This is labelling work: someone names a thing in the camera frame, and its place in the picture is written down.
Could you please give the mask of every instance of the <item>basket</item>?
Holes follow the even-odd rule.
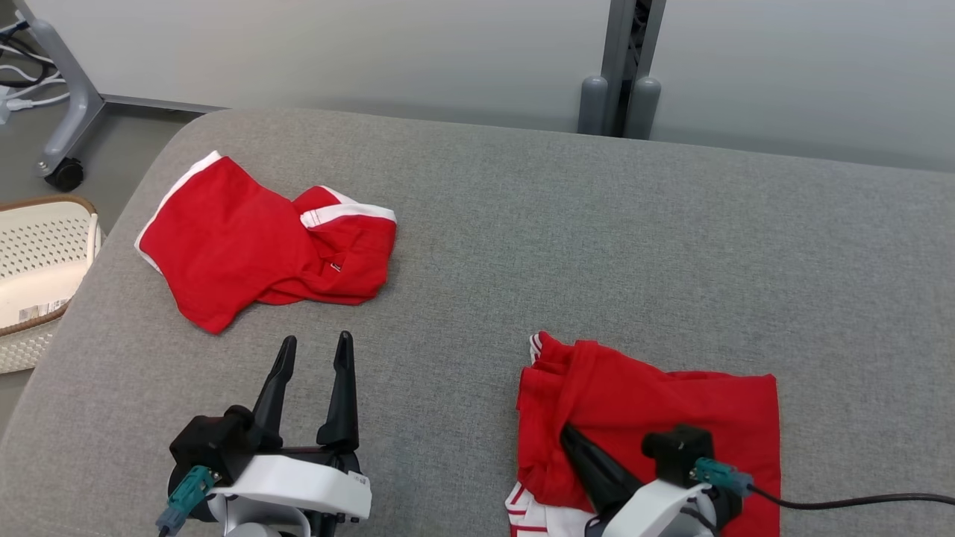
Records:
[[[102,244],[77,196],[0,204],[0,374],[31,369]]]

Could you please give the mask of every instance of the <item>teal connector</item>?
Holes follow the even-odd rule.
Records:
[[[750,487],[753,486],[753,476],[736,470],[735,466],[713,459],[696,460],[696,481],[728,488],[742,498],[752,493]]]
[[[169,496],[169,506],[156,520],[159,535],[173,537],[179,533],[186,517],[205,500],[213,484],[212,470],[205,466],[193,466]]]

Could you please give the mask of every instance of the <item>wall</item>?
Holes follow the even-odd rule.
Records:
[[[610,0],[26,0],[97,90],[573,131]]]
[[[955,4],[667,0],[651,138],[955,171]]]

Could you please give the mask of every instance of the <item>red and white fabric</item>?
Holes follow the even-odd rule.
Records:
[[[570,507],[539,504],[527,487],[518,483],[504,501],[511,522],[511,537],[584,537],[593,513]]]
[[[644,483],[655,479],[653,460],[640,450],[647,433],[668,431],[679,423],[707,429],[718,460],[753,475],[758,486],[779,495],[779,409],[772,376],[664,373],[595,341],[564,345],[546,332],[531,336],[531,360],[518,390],[515,490],[525,487],[522,494],[529,492],[545,509],[543,515],[525,509],[533,518],[524,524],[544,520],[536,527],[550,528],[547,521],[557,511],[548,508],[591,508],[561,447],[560,433],[568,422]],[[584,527],[578,528],[574,535],[580,537]],[[779,508],[751,496],[742,515],[722,533],[778,536]]]
[[[360,304],[388,278],[394,213],[325,186],[290,201],[218,152],[166,193],[136,250],[182,314],[220,333],[255,301]]]

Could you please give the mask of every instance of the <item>gray fabric surface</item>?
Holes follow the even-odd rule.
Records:
[[[132,244],[213,149],[285,196],[319,183],[393,209],[380,296],[256,305],[218,337],[190,326]],[[953,494],[953,204],[955,177],[831,161],[305,110],[200,118],[126,207],[12,418],[0,535],[153,535],[169,442],[251,405],[290,333],[282,433],[313,442],[342,329],[374,494],[343,535],[508,534],[539,329],[664,369],[776,375],[791,499]],[[787,537],[945,535],[955,508],[782,520]]]

